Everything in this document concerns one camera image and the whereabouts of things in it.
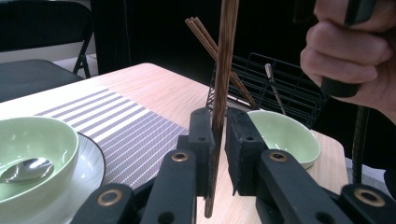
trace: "light green bowl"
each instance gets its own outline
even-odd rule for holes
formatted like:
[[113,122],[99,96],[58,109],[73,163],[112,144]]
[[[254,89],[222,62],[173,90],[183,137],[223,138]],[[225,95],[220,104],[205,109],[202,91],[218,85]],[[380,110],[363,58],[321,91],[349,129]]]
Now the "light green bowl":
[[19,223],[52,203],[68,186],[78,159],[77,132],[63,121],[0,120],[0,174],[20,161],[40,157],[54,164],[48,178],[30,184],[0,183],[0,223]]
[[299,121],[271,111],[247,113],[270,149],[288,151],[305,169],[319,158],[318,139]]

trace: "metal spoon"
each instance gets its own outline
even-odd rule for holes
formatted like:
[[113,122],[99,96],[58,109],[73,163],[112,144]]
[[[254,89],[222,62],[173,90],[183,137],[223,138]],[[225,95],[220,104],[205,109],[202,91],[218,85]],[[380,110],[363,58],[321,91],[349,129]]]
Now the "metal spoon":
[[[267,64],[265,65],[265,72],[266,72],[268,78],[270,79],[270,81],[271,81],[272,83],[275,83],[274,73],[273,73],[271,64],[267,63]],[[276,87],[273,86],[273,85],[271,85],[271,87],[272,87],[272,89],[273,89],[273,92],[274,92],[275,98],[276,98],[276,100],[277,100],[277,103],[279,104],[279,107],[280,107],[280,109],[282,110],[282,114],[283,114],[283,115],[286,115],[285,107],[283,107],[282,100],[280,100],[279,93],[277,92]]]
[[0,183],[25,184],[32,183],[49,176],[53,172],[53,163],[44,158],[21,161],[4,171]]

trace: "folding chair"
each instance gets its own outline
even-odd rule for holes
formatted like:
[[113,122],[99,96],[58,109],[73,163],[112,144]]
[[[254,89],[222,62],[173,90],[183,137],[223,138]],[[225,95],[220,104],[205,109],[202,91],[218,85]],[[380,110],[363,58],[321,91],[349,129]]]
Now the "folding chair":
[[0,102],[91,77],[85,52],[93,32],[91,12],[76,2],[0,2],[0,52],[81,42],[73,73],[45,60],[0,63]]

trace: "chopsticks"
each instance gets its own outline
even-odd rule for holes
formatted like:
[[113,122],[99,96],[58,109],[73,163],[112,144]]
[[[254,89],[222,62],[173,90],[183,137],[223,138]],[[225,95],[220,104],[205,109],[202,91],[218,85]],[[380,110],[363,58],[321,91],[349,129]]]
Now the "chopsticks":
[[[186,24],[189,26],[189,28],[192,30],[192,32],[195,34],[195,36],[198,38],[198,40],[202,43],[204,48],[209,52],[210,56],[215,60],[215,62],[218,60],[218,54],[219,54],[219,47],[216,44],[216,42],[213,40],[213,38],[210,36],[210,33],[206,30],[204,25],[201,23],[199,18],[189,18],[185,20]],[[244,83],[241,81],[239,76],[231,71],[230,72],[230,80],[231,82],[235,85],[236,88],[238,88],[241,91],[242,96],[247,100],[247,102],[250,104],[251,108],[254,109],[256,108],[257,104],[254,101],[253,97],[250,95],[248,92],[247,88],[245,87]]]
[[221,150],[221,139],[224,125],[225,109],[227,104],[228,88],[230,83],[231,67],[233,64],[233,42],[236,30],[236,18],[238,15],[239,0],[222,0],[220,28],[219,28],[219,49],[216,53],[216,45],[213,45],[211,38],[204,41],[204,46],[210,49],[209,53],[216,60],[216,80],[215,80],[215,97],[212,113],[212,133],[215,139],[215,149],[212,157],[213,175],[210,180],[208,197],[205,198],[205,216],[212,217],[213,205],[215,201],[216,181],[218,178],[219,156]]

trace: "white wall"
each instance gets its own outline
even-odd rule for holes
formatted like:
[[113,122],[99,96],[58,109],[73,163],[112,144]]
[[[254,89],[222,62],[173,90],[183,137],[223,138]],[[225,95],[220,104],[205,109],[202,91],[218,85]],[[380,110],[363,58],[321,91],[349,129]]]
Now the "white wall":
[[[91,4],[89,0],[72,1],[81,3],[82,5],[91,9]],[[87,55],[94,54],[96,52],[94,41],[94,37],[92,36],[90,45],[87,49]],[[26,59],[45,59],[52,62],[60,61],[63,59],[76,58],[80,49],[81,44],[77,43],[40,49],[24,49],[9,52],[0,52],[0,63],[14,62]]]

